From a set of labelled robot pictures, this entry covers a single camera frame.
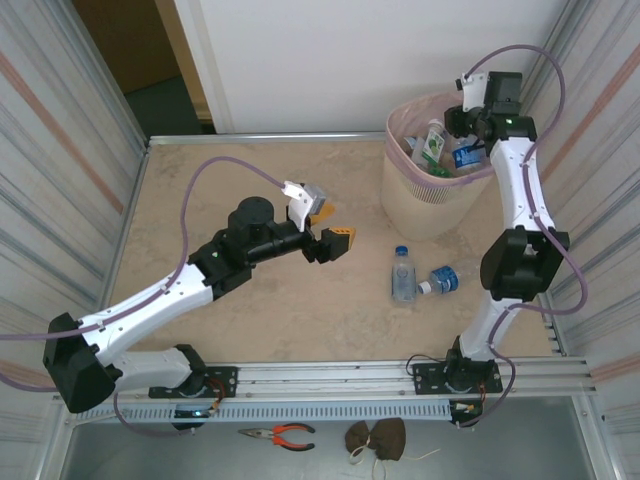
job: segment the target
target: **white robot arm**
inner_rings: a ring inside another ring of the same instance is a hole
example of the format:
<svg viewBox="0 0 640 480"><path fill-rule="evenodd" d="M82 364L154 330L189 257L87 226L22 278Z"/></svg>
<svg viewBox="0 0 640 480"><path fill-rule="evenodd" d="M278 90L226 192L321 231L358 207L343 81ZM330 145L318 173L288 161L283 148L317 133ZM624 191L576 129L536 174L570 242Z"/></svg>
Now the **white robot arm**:
<svg viewBox="0 0 640 480"><path fill-rule="evenodd" d="M309 262L325 263L351 248L353 228L324 229L319 240L311 231L316 218L327 216L322 212L322 190L285 182L282 191L291 197L286 221L274 221L268 200L247 198L229 215L227 228L192 253L179 271L101 312L77 321L65 313L50 322L49 333L83 329L45 345L44 365L71 413L93 408L112 393L136 388L201 395L208 388L207 369L190 345L164 352L127 350L174 318L247 282L258 263L297 250ZM124 316L114 321L117 315Z"/></svg>
<svg viewBox="0 0 640 480"><path fill-rule="evenodd" d="M470 393L484 385L487 392L497 393L502 385L492 348L498 347L516 316L518 309L509 307L530 302L546 291L563 259L534 216L565 249L569 248L569 236L557 232L549 216L535 152L527 161L528 190L525 184L524 161L537 133L533 119L520 115L522 74L463 74L456 83L464 92L463 104L445 112L445 126L455 137L475 135L476 148L487 152L498 177L504 232L482 259L480 279L486 292L478 314L456 339L443 364L414 365L415 377L424 382L416 384L416 391ZM503 314L504 320L496 327Z"/></svg>

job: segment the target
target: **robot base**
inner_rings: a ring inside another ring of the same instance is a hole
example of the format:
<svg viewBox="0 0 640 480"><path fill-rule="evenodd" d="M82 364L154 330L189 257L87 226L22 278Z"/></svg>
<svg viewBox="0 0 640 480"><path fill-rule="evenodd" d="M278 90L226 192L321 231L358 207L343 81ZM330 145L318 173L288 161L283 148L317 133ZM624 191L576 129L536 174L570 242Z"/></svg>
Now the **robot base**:
<svg viewBox="0 0 640 480"><path fill-rule="evenodd" d="M220 396L216 384L210 385L207 378L214 378L224 387L224 398L234 398L236 396L236 386L238 385L238 367L205 367L204 381L202 388L193 395L185 395L184 389L151 387L149 398L218 398Z"/></svg>
<svg viewBox="0 0 640 480"><path fill-rule="evenodd" d="M464 358L460 352L460 337L447 352L445 361L414 364L413 382L416 395L480 394L481 385L486 393L502 392L502 379L496 362Z"/></svg>

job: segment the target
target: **red handle pliers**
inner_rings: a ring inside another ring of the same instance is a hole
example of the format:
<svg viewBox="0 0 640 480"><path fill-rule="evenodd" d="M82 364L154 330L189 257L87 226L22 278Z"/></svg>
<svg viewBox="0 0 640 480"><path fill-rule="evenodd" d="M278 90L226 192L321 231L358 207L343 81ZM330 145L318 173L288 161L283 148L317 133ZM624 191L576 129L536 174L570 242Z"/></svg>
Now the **red handle pliers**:
<svg viewBox="0 0 640 480"><path fill-rule="evenodd" d="M284 438L278 437L278 434L288 432L289 430L304 430L309 433L316 433L315 428L305 425L304 423L287 423L286 425L276 425L271 430L266 428L248 428L245 430L238 430L238 433L247 435L253 438L267 438L270 439L274 445L280 445L282 448L291 450L292 452L306 452L315 447L313 443L307 443L301 445L297 443L289 443Z"/></svg>

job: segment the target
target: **water bottle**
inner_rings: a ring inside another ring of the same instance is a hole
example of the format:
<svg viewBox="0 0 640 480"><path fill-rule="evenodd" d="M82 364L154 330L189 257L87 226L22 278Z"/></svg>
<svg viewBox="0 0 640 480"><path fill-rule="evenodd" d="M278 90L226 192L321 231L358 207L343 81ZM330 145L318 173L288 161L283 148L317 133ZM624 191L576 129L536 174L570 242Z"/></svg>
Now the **water bottle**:
<svg viewBox="0 0 640 480"><path fill-rule="evenodd" d="M409 258L409 249L396 247L396 258L391 270L391 296L399 304L416 301L416 268Z"/></svg>
<svg viewBox="0 0 640 480"><path fill-rule="evenodd" d="M451 145L451 155L456 176L467 175L482 167L483 150L481 148L471 150L477 138L473 135L468 137L454 138Z"/></svg>
<svg viewBox="0 0 640 480"><path fill-rule="evenodd" d="M480 278L480 260L467 258L433 270L429 278L418 285L418 291L423 295L430 292L444 295L457 290L461 282L466 284L474 278Z"/></svg>
<svg viewBox="0 0 640 480"><path fill-rule="evenodd" d="M427 134L416 138L411 160L418 168L436 177L451 177L448 170L440 165L440 156L444 149L444 123L437 118L429 120Z"/></svg>

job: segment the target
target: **green label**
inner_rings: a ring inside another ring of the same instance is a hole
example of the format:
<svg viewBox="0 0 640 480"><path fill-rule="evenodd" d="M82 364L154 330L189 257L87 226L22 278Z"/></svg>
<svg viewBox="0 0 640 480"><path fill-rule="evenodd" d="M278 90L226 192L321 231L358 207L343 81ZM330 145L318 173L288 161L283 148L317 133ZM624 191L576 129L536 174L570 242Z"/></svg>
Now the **green label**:
<svg viewBox="0 0 640 480"><path fill-rule="evenodd" d="M427 139L424 142L424 147L422 148L422 157L427 160L431 166L436 167L438 166L438 160L440 160L443 148L444 138L442 135L433 130L429 130Z"/></svg>

